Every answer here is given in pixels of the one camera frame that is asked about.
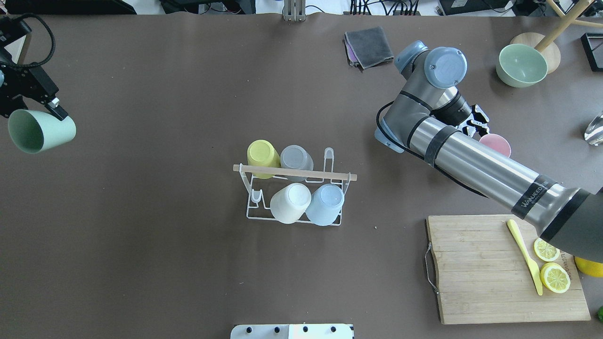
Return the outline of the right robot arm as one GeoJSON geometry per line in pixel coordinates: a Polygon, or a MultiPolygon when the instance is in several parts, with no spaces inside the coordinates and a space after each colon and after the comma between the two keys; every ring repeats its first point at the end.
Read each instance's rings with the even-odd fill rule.
{"type": "Polygon", "coordinates": [[[378,141],[396,152],[415,153],[429,166],[506,206],[554,247],[602,261],[601,192],[564,187],[431,115],[444,92],[466,74],[461,51],[429,49],[417,40],[394,64],[407,81],[384,117],[377,118],[378,141]]]}

